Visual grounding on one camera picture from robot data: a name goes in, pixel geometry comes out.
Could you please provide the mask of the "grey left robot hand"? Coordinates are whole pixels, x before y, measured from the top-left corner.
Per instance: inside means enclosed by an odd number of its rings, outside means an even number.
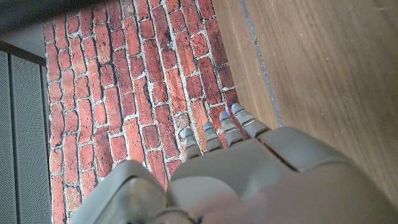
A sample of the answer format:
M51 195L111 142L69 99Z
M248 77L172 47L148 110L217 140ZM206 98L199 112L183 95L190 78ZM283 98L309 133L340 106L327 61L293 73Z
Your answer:
M73 223L396 223L397 208L351 160L298 129L270 129L241 105L204 125L208 152L183 133L168 186L139 162L118 164Z

